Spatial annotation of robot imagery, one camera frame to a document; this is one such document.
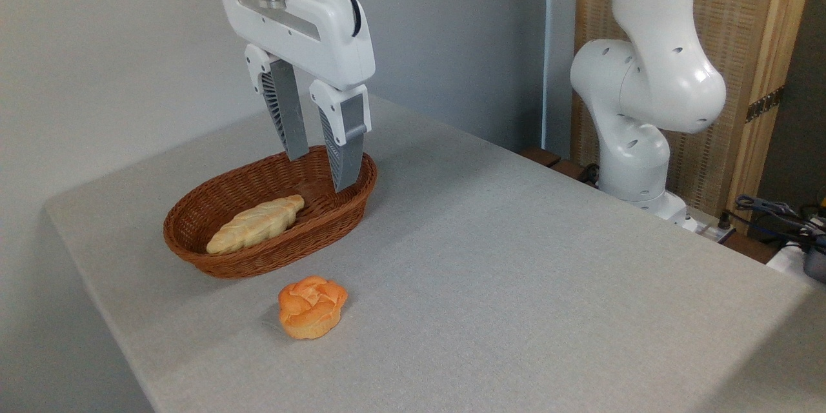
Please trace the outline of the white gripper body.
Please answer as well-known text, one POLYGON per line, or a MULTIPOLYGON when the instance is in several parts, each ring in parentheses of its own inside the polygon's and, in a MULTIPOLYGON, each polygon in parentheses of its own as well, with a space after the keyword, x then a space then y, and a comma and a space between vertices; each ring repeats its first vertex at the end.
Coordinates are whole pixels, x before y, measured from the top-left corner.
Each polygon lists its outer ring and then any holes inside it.
POLYGON ((338 90, 366 83, 376 71, 366 14, 353 36, 351 0, 286 0, 283 9, 222 3, 238 36, 338 90))

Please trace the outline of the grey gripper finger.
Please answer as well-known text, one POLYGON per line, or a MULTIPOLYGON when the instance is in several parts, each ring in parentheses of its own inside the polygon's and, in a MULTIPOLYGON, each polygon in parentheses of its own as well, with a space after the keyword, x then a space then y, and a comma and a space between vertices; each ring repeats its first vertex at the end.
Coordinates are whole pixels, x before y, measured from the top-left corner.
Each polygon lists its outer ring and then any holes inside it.
POLYGON ((246 46, 245 59, 254 91, 265 99, 287 157, 298 160, 309 152, 309 146, 292 64, 256 45, 246 46))
POLYGON ((309 90, 321 116, 334 191, 342 192, 359 178, 364 136, 372 130, 368 89, 360 85, 343 92, 315 80, 309 90))

